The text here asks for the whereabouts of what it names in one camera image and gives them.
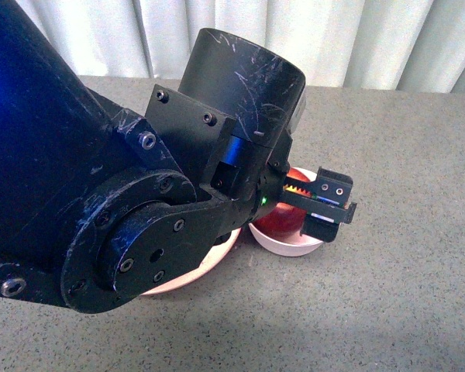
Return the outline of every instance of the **screw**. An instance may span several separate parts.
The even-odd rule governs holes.
[[[157,100],[162,103],[167,103],[167,101],[169,101],[169,94],[166,91],[162,91],[161,89],[157,91],[156,97]]]
[[[157,143],[157,138],[151,132],[143,132],[139,135],[139,144],[144,150],[151,150]]]
[[[73,284],[71,289],[69,290],[69,295],[74,295],[74,293],[79,292],[81,289],[84,288],[84,285],[86,284],[86,280],[82,279],[76,284]]]
[[[158,273],[155,274],[155,276],[153,277],[153,282],[154,283],[157,283],[159,281],[162,280],[162,278],[164,277],[165,275],[165,271],[163,270],[160,270]]]
[[[208,124],[209,126],[214,126],[215,124],[217,124],[217,118],[215,117],[214,114],[212,114],[210,112],[206,112],[203,115],[203,122],[205,124]]]
[[[131,268],[133,267],[134,260],[132,258],[128,258],[124,262],[121,263],[121,266],[119,267],[119,271],[121,273],[127,273]]]
[[[174,223],[174,232],[181,231],[184,228],[184,220],[178,219],[176,223]]]
[[[100,214],[96,217],[95,226],[102,227],[107,225],[110,222],[112,213],[109,210],[101,211]]]
[[[26,281],[21,277],[14,277],[12,279],[8,279],[2,284],[0,292],[3,297],[10,298],[24,291],[24,288],[26,288]]]
[[[158,187],[160,189],[160,192],[162,194],[165,194],[172,188],[172,177],[167,177],[164,178],[162,182],[160,182],[160,185]]]

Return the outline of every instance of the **white curtain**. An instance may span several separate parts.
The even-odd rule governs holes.
[[[18,0],[79,75],[181,78],[215,27],[310,85],[465,92],[465,0]]]

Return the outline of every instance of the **gray countertop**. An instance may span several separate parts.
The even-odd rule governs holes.
[[[155,83],[83,81],[139,113]],[[465,370],[465,95],[308,88],[290,161],[353,176],[334,243],[278,257],[244,231],[100,315],[0,299],[0,370]]]

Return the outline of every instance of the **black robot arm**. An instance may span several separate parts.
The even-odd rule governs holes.
[[[0,1],[0,296],[108,311],[280,201],[334,240],[356,207],[351,178],[286,177],[304,88],[283,58],[203,29],[178,91],[156,85],[142,116],[87,89]]]

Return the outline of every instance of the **red apple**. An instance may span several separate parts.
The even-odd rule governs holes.
[[[294,168],[289,170],[288,176],[300,181],[310,181],[307,176]],[[293,188],[288,188],[288,190],[304,196],[311,196],[308,192],[295,190]],[[271,213],[258,219],[253,225],[271,238],[285,239],[300,231],[306,213],[307,212],[303,209],[285,203],[277,203],[276,208]]]

